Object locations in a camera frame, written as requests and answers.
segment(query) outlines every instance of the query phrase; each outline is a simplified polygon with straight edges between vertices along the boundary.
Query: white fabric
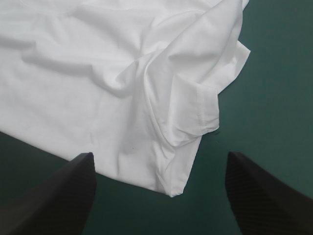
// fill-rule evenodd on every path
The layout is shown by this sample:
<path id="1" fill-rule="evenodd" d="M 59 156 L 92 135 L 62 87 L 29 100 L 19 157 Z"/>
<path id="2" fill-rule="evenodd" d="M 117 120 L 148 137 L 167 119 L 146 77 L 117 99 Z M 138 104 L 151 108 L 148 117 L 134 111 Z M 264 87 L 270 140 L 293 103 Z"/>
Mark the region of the white fabric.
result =
<path id="1" fill-rule="evenodd" d="M 247 0 L 1 0 L 0 130 L 181 194 L 249 50 Z"/>

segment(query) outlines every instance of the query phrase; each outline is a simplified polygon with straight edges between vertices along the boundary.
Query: shirt sleeve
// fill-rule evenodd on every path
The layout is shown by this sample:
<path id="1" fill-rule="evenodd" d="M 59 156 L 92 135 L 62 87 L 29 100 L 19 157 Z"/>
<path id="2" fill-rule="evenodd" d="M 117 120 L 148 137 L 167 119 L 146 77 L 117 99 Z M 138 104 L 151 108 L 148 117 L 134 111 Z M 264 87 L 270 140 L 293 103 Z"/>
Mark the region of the shirt sleeve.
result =
<path id="1" fill-rule="evenodd" d="M 223 0 L 147 66 L 149 102 L 172 146 L 219 127 L 217 95 L 238 76 L 249 55 L 238 42 L 241 25 L 242 1 Z"/>

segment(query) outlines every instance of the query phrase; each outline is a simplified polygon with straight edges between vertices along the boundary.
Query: black plastic part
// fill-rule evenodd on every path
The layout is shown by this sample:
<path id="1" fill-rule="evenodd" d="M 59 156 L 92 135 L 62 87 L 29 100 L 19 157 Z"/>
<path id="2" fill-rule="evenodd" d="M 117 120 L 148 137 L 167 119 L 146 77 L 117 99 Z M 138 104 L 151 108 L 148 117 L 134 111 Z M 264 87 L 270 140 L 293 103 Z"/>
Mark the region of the black plastic part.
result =
<path id="1" fill-rule="evenodd" d="M 0 207 L 0 235 L 80 235 L 95 190 L 93 154 L 80 154 L 21 198 Z"/>
<path id="2" fill-rule="evenodd" d="M 244 235 L 313 235 L 313 200 L 242 153 L 228 154 L 225 186 Z"/>

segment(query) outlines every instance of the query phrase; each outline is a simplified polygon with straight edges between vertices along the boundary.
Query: green surface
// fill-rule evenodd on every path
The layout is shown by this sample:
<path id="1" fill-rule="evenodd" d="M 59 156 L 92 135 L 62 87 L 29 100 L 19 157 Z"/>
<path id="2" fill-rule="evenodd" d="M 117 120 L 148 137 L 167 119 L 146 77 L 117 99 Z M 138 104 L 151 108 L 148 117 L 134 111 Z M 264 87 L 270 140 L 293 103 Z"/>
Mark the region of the green surface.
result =
<path id="1" fill-rule="evenodd" d="M 184 194 L 97 175 L 84 235 L 239 235 L 224 188 L 230 150 L 313 197 L 313 1 L 250 0 L 240 40 L 250 58 L 220 94 L 221 127 L 203 137 Z M 66 162 L 5 134 L 0 153 L 0 204 Z"/>

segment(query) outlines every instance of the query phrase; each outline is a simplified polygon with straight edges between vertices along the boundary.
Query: dark green table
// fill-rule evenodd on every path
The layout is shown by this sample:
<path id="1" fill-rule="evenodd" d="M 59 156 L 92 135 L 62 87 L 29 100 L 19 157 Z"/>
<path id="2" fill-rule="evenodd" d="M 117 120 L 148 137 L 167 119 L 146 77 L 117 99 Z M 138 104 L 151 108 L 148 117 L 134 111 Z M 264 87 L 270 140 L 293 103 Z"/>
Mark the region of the dark green table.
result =
<path id="1" fill-rule="evenodd" d="M 250 58 L 220 94 L 221 127 L 203 137 L 184 194 L 97 175 L 85 235 L 240 234 L 224 188 L 230 150 L 313 197 L 313 1 L 250 0 L 240 40 Z M 0 204 L 65 163 L 5 134 L 0 153 Z"/>

